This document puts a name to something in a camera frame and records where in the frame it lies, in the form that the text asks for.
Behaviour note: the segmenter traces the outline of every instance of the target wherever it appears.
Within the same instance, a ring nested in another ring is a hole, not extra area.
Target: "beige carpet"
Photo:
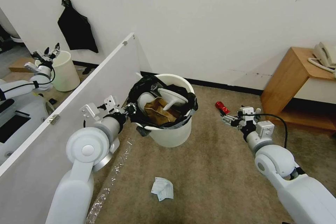
[[[120,175],[111,187],[115,159],[95,176],[94,198],[99,189],[111,188],[97,224],[293,222],[275,189],[256,170],[242,133],[222,123],[214,106],[220,100],[234,115],[242,104],[261,107],[259,96],[201,86],[194,89],[199,110],[183,145],[164,148],[150,137],[140,137],[134,125],[125,126],[116,157],[123,153],[127,138],[134,139],[134,145]],[[276,126],[273,136],[282,145],[283,127]],[[336,195],[333,138],[290,129],[288,148],[310,176]],[[174,200],[159,202],[151,194],[155,176],[173,183]]]

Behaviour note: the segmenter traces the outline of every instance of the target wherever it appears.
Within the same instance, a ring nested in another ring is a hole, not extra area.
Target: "plastic wrap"
[[[87,217],[85,220],[85,224],[94,224],[96,222],[96,219],[98,217],[98,214],[101,210],[101,208],[103,207],[106,198],[108,197],[108,194],[110,193],[112,187],[114,186],[117,177],[119,176],[120,170],[122,169],[124,162],[126,161],[126,159],[128,158],[128,155],[133,147],[134,144],[134,140],[128,138],[126,141],[127,147],[124,151],[124,153],[122,153],[119,157],[118,157],[118,163],[113,167],[112,171],[112,176],[110,178],[108,178],[108,180],[106,180],[104,182],[104,186],[103,189],[100,191],[100,194],[98,195],[98,197],[96,198],[95,202],[93,203]]]

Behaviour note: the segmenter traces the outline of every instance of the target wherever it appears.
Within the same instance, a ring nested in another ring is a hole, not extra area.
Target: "brown paper bag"
[[[156,97],[152,102],[146,103],[145,111],[152,121],[152,123],[161,125],[168,122],[175,122],[180,116],[180,113],[173,108],[166,111],[163,108],[167,105],[167,102],[162,97]]]

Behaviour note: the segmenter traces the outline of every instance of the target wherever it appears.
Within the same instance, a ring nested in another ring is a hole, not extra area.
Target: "wooden shelf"
[[[323,112],[310,112],[306,109],[285,108],[280,112],[279,116],[285,122],[295,125],[308,126],[313,128],[336,131],[333,119]]]
[[[332,114],[336,111],[335,104],[293,99],[308,79],[335,82],[331,73],[310,64],[307,60],[310,57],[314,56],[309,48],[288,50],[261,96],[262,106],[265,113],[280,116],[289,124],[333,134],[336,132],[336,115]],[[268,120],[279,122],[270,117]]]

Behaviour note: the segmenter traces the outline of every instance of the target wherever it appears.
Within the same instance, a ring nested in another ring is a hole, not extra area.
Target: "white tissue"
[[[165,178],[155,177],[152,193],[157,195],[159,201],[162,201],[166,198],[174,199],[173,184]]]

